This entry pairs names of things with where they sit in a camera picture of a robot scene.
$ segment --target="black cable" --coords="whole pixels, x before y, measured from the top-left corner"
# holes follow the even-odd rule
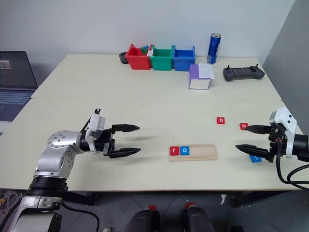
[[[7,220],[9,219],[10,215],[12,214],[12,212],[14,212],[14,210],[19,206],[20,202],[21,202],[22,197],[15,203],[15,205],[12,206],[12,208],[10,208],[10,210],[8,211],[8,213],[5,215],[2,223],[0,224],[0,231],[3,231],[4,226],[7,222]]]
[[[100,227],[100,219],[99,219],[99,217],[96,214],[94,214],[94,213],[92,213],[90,211],[87,211],[87,210],[71,208],[71,207],[67,206],[66,204],[64,204],[63,201],[61,202],[61,205],[63,207],[65,207],[66,209],[68,209],[68,210],[71,210],[71,211],[74,211],[74,212],[80,212],[80,213],[83,213],[83,214],[89,214],[89,215],[93,216],[97,220],[97,228],[96,228],[95,231],[98,232],[98,228]]]
[[[280,160],[281,160],[281,156],[282,156],[282,143],[281,143],[281,139],[280,137],[277,137],[277,145],[278,145],[278,151],[277,151],[277,158],[276,158],[276,167],[277,167],[277,173],[278,173],[278,177],[279,179],[285,183],[285,184],[290,184],[290,185],[293,185],[297,188],[300,188],[302,190],[306,190],[306,191],[309,191],[309,188],[307,187],[303,187],[299,184],[306,184],[308,185],[309,184],[309,181],[292,181],[291,180],[291,177],[292,175],[294,175],[295,173],[305,169],[305,168],[309,168],[309,164],[306,164],[306,165],[303,165],[299,168],[295,168],[294,170],[292,170],[288,175],[287,175],[287,180],[284,180],[283,177],[282,177],[282,174],[281,174],[281,166],[280,166]]]

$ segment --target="energy drink can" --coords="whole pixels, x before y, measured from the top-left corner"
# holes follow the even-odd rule
[[[211,41],[209,43],[207,63],[214,64],[217,59],[219,44],[221,40],[221,35],[218,33],[211,34]]]

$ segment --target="game controller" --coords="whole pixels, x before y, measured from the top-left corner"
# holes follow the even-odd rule
[[[256,78],[261,79],[265,73],[256,66],[250,66],[245,68],[227,68],[223,69],[223,76],[226,81],[232,81],[233,79],[243,79],[243,78]]]

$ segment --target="white table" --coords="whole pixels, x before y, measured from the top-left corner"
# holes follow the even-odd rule
[[[271,112],[281,106],[274,100],[32,99],[0,137],[0,188],[28,188],[47,138],[59,130],[79,131],[100,107],[106,128],[120,123],[141,127],[115,136],[117,148],[141,151],[119,159],[89,152],[78,155],[68,178],[69,190],[294,189],[280,182],[274,163],[252,163],[235,148],[238,144],[269,148],[267,135],[242,131],[239,123],[267,125]],[[216,124],[217,116],[225,117],[225,125]],[[169,162],[169,146],[176,144],[215,144],[219,159]],[[295,157],[282,158],[283,171],[300,164]],[[302,173],[301,179],[308,174]]]
[[[206,58],[196,58],[205,63]],[[250,67],[256,58],[218,58],[213,64],[215,80],[207,91],[189,90],[189,72],[132,70],[117,55],[69,54],[40,85],[32,98],[67,99],[166,99],[191,100],[280,100],[271,81],[226,82],[223,68]]]

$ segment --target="green bin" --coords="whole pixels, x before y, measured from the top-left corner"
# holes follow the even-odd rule
[[[154,53],[150,56],[151,64],[154,70],[171,71],[173,65],[173,57],[175,46],[171,49],[154,49]]]

